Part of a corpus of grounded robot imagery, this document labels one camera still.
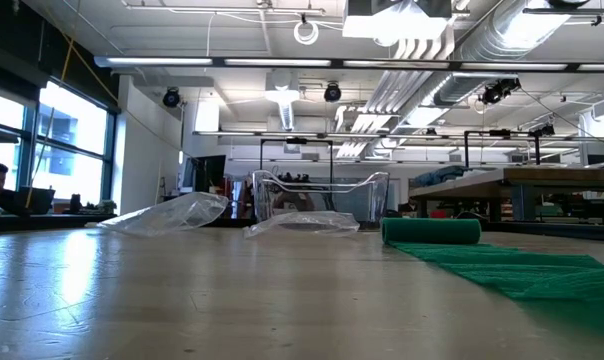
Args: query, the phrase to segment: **clear plastic container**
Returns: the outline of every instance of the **clear plastic container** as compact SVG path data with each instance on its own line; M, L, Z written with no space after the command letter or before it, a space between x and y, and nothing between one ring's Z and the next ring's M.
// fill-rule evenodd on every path
M258 222L295 212L352 214L361 229L379 229L386 213L389 174L377 172L359 183L283 182L265 170L253 172Z

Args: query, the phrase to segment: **fabric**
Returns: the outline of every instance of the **fabric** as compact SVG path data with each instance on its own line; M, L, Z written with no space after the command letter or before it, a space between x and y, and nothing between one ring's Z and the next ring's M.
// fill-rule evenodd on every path
M447 166L442 169L419 175L413 179L413 182L415 185L422 187L437 185L446 182L447 180L453 180L463 176L464 172L468 170L468 168L459 165Z
M545 314L604 331L604 265L590 256L484 244L388 244L512 299L533 302Z

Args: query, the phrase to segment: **wooden table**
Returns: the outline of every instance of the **wooden table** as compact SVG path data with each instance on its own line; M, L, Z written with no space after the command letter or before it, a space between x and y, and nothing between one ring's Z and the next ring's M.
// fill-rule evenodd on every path
M604 263L604 243L483 241ZM604 360L604 336L384 247L379 234L0 236L0 360L67 358Z
M603 191L602 169L508 167L424 188L410 189L426 217L428 200L489 200L491 219L499 221L500 200L511 198L515 220L535 220L535 198L541 194Z

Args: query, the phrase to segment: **green foam roller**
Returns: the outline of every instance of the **green foam roller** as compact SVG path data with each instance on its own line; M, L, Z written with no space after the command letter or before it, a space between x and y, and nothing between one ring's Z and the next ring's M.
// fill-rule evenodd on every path
M477 244L482 228L475 219L382 220L382 238L388 242L424 244Z

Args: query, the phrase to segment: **wooden workbench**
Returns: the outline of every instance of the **wooden workbench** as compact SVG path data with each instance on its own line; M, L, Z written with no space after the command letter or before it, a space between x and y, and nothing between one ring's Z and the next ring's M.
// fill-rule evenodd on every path
M484 242L604 263L604 243ZM0 236L1 359L598 359L604 335L350 238Z
M409 189L409 198L421 202L421 209L426 208L427 200L458 199L498 200L493 203L493 208L499 208L500 199L511 198L515 220L534 220L537 196L580 191L604 192L604 169L508 167Z

